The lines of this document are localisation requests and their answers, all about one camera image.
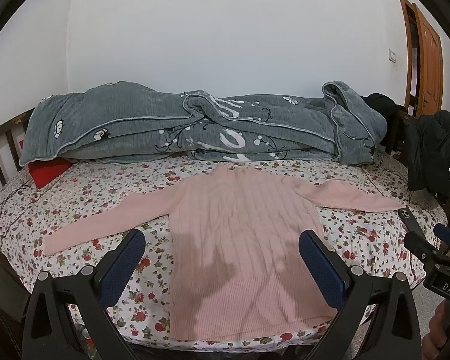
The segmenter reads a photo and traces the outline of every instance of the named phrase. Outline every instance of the ribbed hem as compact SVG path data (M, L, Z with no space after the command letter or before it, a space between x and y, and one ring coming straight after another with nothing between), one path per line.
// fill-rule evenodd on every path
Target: ribbed hem
M177 340L266 337L304 330L336 314L305 264L256 278L234 277L221 286L193 287L193 280L174 274L170 336Z

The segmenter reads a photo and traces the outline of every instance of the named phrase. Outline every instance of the door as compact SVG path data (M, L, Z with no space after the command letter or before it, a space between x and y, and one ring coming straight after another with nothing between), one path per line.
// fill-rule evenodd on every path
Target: door
M413 6L420 41L420 88L416 114L433 115L442 107L442 44L438 33L427 22L416 4Z

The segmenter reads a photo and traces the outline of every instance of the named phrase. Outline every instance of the metal screw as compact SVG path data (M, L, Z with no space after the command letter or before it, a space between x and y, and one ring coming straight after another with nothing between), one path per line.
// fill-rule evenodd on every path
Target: metal screw
M354 265L351 269L352 273L356 276L361 276L363 275L363 268L361 266L358 265Z
M46 278L48 278L48 272L40 272L38 275L38 280L44 281Z
M91 275L94 272L94 268L91 265L86 265L81 270L83 276Z
M405 276L405 274L403 272L397 272L396 277L400 281L406 281L406 279L407 279L407 277Z

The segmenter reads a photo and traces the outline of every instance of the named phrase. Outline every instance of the pink sweater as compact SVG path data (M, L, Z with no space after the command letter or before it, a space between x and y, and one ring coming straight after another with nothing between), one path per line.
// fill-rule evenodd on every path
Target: pink sweater
M323 227L316 206L381 212L396 199L344 181L308 180L220 164L81 219L45 238L45 254L170 214L174 271L170 336L228 340L304 330L328 321L325 303L298 250L299 235Z

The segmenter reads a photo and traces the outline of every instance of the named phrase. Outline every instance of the wooden headboard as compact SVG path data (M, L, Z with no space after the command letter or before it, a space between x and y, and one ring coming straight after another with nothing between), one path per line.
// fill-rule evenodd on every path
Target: wooden headboard
M20 171L22 167L19 165L19 154L17 151L17 142L15 142L15 139L13 138L12 129L14 127L17 127L18 125L23 126L23 130L27 132L27 126L28 121L30 120L30 116L32 116L33 109L30 109L23 114L20 114L13 119L8 120L4 124L0 125L0 137L5 135L8 142L8 148L10 149L11 156L13 158L13 162L15 163L15 167L17 168L17 171ZM0 164L0 183L4 186L7 181L5 179L5 169L2 169L2 166Z

